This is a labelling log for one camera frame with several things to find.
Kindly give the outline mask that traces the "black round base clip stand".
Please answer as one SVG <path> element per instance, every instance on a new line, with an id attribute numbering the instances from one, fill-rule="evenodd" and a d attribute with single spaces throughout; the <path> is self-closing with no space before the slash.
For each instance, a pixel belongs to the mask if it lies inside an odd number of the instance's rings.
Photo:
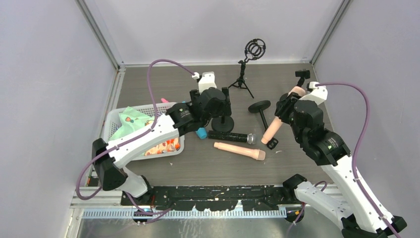
<path id="1" fill-rule="evenodd" d="M 234 120 L 231 117 L 232 110 L 231 110 L 229 88 L 223 87 L 222 92 L 226 96 L 226 107 L 225 107 L 224 112 L 222 113 L 222 116 L 212 119 L 211 127 L 214 131 L 231 132 L 234 128 Z"/>

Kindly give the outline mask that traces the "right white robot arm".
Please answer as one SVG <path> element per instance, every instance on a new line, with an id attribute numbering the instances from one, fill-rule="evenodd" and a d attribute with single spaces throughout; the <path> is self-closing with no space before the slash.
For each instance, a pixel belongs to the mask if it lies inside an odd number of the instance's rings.
<path id="1" fill-rule="evenodd" d="M 407 227 L 403 217 L 384 208 L 352 167 L 350 149 L 337 133 L 324 127 L 323 111 L 315 101 L 303 100 L 298 93 L 283 94 L 275 116 L 291 126 L 300 148 L 334 181 L 346 203 L 320 191 L 300 174 L 283 182 L 291 196 L 327 217 L 345 238 L 386 238 Z"/>

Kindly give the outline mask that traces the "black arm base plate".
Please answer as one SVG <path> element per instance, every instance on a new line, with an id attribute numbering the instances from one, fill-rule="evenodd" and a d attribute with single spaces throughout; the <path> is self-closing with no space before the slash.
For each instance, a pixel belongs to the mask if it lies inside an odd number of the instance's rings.
<path id="1" fill-rule="evenodd" d="M 279 206 L 301 207 L 291 191 L 274 185 L 155 186 L 140 198 L 138 206 L 173 211 L 274 211 Z"/>

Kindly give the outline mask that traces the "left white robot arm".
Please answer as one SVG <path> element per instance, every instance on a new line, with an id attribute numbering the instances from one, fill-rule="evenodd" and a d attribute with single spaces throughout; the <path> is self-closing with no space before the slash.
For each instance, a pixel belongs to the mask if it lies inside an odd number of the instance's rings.
<path id="1" fill-rule="evenodd" d="M 231 115 L 229 90 L 209 88 L 190 92 L 191 101 L 176 103 L 149 124 L 127 136 L 92 144 L 92 162 L 104 191 L 120 188 L 133 197 L 148 192 L 148 182 L 128 170 L 126 165 L 158 144 L 206 127 L 213 119 Z"/>

